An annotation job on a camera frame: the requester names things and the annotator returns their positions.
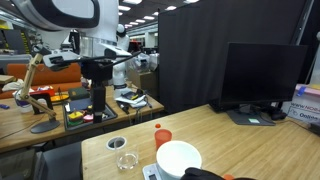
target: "ceiling light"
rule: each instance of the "ceiling light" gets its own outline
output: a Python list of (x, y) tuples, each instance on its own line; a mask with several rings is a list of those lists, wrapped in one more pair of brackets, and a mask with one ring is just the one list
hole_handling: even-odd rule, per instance
[(132, 24), (132, 25), (138, 25), (139, 23), (136, 23), (136, 22), (130, 22), (130, 24)]
[(142, 19), (137, 19), (136, 22), (144, 23), (144, 22), (146, 22), (146, 21), (145, 21), (145, 20), (142, 20)]
[(169, 7), (167, 7), (167, 9), (165, 9), (165, 10), (167, 10), (167, 11), (171, 11), (171, 10), (174, 10), (174, 9), (176, 9), (177, 7), (175, 7), (175, 6), (169, 6)]
[(127, 6), (118, 6), (121, 11), (129, 11), (131, 8)]
[(199, 0), (185, 0), (183, 1), (184, 3), (195, 3), (198, 2)]
[(123, 0), (123, 2), (125, 3), (129, 3), (129, 4), (139, 4), (141, 3), (142, 0)]
[(143, 19), (153, 20), (154, 17), (152, 17), (152, 16), (145, 16)]

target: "wooden table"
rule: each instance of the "wooden table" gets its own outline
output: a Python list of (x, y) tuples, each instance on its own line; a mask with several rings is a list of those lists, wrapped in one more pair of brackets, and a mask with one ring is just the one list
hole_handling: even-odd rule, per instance
[[(195, 146), (202, 168), (220, 176), (256, 179), (320, 179), (320, 138), (286, 119), (276, 126), (240, 126), (209, 105), (117, 130), (82, 142), (84, 179), (143, 179), (142, 168), (156, 162), (155, 124), (173, 133), (173, 140)], [(118, 170), (106, 142), (124, 136), (139, 147), (139, 164)]]
[[(130, 117), (126, 115), (113, 100), (113, 88), (109, 86), (106, 89), (106, 102), (115, 111), (115, 113), (118, 114), (118, 117), (72, 131), (65, 130), (63, 111), (62, 106), (60, 105), (54, 106), (54, 111), (57, 113), (56, 118), (60, 121), (61, 124), (56, 129), (53, 129), (51, 131), (40, 134), (32, 134), (30, 132), (31, 127), (40, 122), (48, 121), (48, 116), (46, 114), (33, 115), (33, 111), (21, 114), (13, 98), (0, 100), (0, 104), (6, 104), (11, 107), (8, 110), (0, 109), (0, 153), (42, 142), (47, 142), (90, 129), (100, 128), (121, 121), (129, 121), (130, 119), (135, 118), (136, 111), (130, 108)], [(150, 109), (148, 106), (142, 108), (142, 115), (160, 112), (164, 109), (162, 104), (160, 104), (150, 96), (148, 96), (148, 101), (153, 106), (153, 108)]]

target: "ceiling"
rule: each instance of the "ceiling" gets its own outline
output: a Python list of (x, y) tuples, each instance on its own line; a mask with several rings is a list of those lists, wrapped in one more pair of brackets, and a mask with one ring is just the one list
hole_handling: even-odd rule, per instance
[[(152, 15), (154, 12), (163, 12), (168, 6), (180, 7), (186, 5), (186, 3), (184, 3), (183, 1), (184, 0), (142, 0), (140, 4), (134, 5), (124, 3), (123, 0), (119, 0), (119, 5), (131, 8), (129, 11), (119, 11), (123, 13), (121, 16), (119, 16), (119, 23), (129, 24), (130, 22), (135, 22), (137, 19), (143, 19), (144, 16), (155, 17), (154, 20), (145, 20), (145, 23), (134, 25), (131, 28), (146, 25), (150, 22), (157, 21), (157, 16)], [(11, 5), (10, 0), (0, 0), (0, 9), (23, 19), (17, 9)]]

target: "black monitor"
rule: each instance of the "black monitor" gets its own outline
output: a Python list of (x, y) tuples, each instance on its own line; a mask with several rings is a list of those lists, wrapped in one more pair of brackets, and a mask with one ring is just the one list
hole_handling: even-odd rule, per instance
[(307, 46), (229, 43), (219, 106), (236, 124), (274, 125), (258, 107), (291, 101)]

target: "orange cup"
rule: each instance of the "orange cup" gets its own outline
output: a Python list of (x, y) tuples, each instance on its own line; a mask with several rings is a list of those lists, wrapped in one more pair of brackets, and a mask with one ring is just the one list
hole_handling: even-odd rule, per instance
[(171, 141), (172, 133), (167, 129), (159, 129), (154, 133), (157, 150), (165, 142)]

